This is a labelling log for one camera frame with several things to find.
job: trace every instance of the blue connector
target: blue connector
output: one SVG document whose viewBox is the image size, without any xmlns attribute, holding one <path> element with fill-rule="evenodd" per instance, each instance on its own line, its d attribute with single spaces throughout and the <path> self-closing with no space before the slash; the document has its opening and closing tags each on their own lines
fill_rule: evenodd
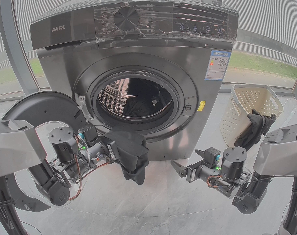
<svg viewBox="0 0 297 235">
<path fill-rule="evenodd" d="M 79 133 L 78 134 L 82 139 L 84 139 L 84 134 L 83 133 Z"/>
</svg>

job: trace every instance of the energy label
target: energy label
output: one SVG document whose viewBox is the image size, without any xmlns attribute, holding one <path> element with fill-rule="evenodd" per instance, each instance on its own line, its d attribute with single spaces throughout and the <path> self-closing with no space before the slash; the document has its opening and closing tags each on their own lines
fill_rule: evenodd
<svg viewBox="0 0 297 235">
<path fill-rule="evenodd" d="M 222 80 L 224 78 L 231 52 L 212 50 L 205 80 Z"/>
</svg>

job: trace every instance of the aux logo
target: aux logo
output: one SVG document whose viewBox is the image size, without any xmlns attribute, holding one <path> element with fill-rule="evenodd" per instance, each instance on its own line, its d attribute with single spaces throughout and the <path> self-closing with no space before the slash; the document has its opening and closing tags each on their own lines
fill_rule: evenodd
<svg viewBox="0 0 297 235">
<path fill-rule="evenodd" d="M 52 29 L 52 32 L 53 32 L 53 31 L 58 31 L 58 30 L 61 30 L 61 29 L 65 29 L 65 28 L 64 28 L 64 25 L 63 25 L 63 26 L 56 27 L 56 28 L 53 28 L 53 29 Z"/>
</svg>

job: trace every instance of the gray tile floor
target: gray tile floor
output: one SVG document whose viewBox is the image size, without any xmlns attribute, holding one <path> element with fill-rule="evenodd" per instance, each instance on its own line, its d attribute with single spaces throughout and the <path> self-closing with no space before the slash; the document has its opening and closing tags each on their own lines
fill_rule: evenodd
<svg viewBox="0 0 297 235">
<path fill-rule="evenodd" d="M 219 94 L 213 111 L 197 144 L 197 149 L 227 146 L 219 130 L 229 94 Z M 284 112 L 271 127 L 297 123 L 297 101 L 280 97 Z M 13 102 L 0 103 L 0 117 Z M 251 169 L 259 145 L 248 152 L 246 166 Z M 180 162 L 200 160 L 193 154 Z M 291 178 L 275 178 L 260 207 L 251 215 L 241 214 L 232 200 L 209 189 L 202 181 L 192 184 L 179 178 L 169 161 L 150 162 L 142 186 L 123 178 L 118 165 L 97 170 L 88 178 L 82 194 L 69 205 L 40 213 L 17 210 L 22 221 L 46 234 L 99 235 L 260 235 L 276 233 L 284 208 L 290 201 Z M 39 233 L 28 225 L 31 235 Z M 5 234 L 0 224 L 0 235 Z"/>
</svg>

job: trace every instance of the control knob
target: control knob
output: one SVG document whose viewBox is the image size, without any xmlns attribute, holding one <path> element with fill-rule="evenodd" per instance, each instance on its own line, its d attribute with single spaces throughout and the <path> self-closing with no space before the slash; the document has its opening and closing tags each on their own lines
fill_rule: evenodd
<svg viewBox="0 0 297 235">
<path fill-rule="evenodd" d="M 138 25 L 139 14 L 131 7 L 120 8 L 114 15 L 114 23 L 118 29 L 131 30 Z"/>
</svg>

